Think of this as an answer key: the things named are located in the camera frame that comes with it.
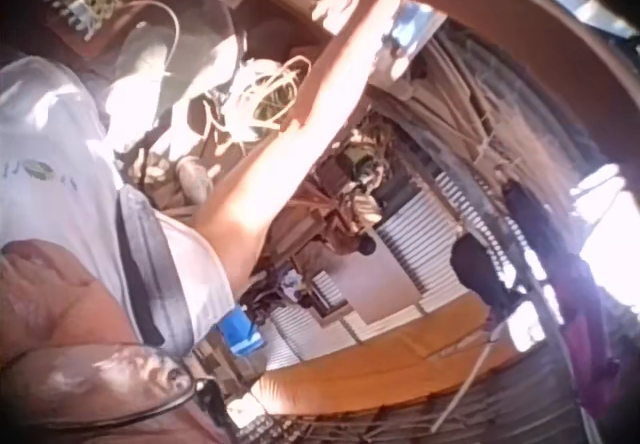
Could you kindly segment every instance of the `white t-shirt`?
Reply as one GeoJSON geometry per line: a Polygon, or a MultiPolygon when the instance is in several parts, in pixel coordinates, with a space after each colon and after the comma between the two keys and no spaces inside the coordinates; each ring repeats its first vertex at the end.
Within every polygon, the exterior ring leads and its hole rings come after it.
{"type": "MultiPolygon", "coordinates": [[[[123,182],[104,137],[92,97],[65,67],[27,57],[0,70],[0,247],[41,239],[71,251],[140,337],[115,227],[123,182]]],[[[199,234],[158,217],[198,342],[234,307],[229,281],[199,234]]]]}

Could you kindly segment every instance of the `shoulder strap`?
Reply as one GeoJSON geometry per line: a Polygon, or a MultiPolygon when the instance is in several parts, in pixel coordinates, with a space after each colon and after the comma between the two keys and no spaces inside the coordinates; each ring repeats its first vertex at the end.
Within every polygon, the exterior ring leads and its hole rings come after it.
{"type": "Polygon", "coordinates": [[[145,344],[185,356],[193,326],[169,243],[147,198],[130,185],[118,193],[116,227],[134,318],[145,344]]]}

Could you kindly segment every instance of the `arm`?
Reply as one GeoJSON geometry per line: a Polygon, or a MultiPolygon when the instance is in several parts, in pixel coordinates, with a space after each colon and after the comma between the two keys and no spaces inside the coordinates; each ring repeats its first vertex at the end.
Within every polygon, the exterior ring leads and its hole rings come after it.
{"type": "Polygon", "coordinates": [[[240,296],[271,221],[355,108],[400,0],[361,0],[307,76],[289,125],[246,157],[194,220],[240,296]]]}

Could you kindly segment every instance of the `blue container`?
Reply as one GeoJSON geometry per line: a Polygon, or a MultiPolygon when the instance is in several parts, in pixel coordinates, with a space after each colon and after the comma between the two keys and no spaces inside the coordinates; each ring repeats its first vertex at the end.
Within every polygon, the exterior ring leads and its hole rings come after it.
{"type": "Polygon", "coordinates": [[[218,329],[236,356],[246,357],[265,344],[258,328],[240,306],[236,306],[218,323],[218,329]]]}

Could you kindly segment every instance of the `eyeglasses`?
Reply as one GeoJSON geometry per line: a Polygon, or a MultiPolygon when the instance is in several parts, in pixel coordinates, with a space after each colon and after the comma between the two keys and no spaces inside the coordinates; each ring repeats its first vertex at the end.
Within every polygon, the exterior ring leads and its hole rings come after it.
{"type": "Polygon", "coordinates": [[[46,348],[1,370],[0,402],[19,427],[113,429],[182,406],[202,382],[182,362],[144,345],[46,348]]]}

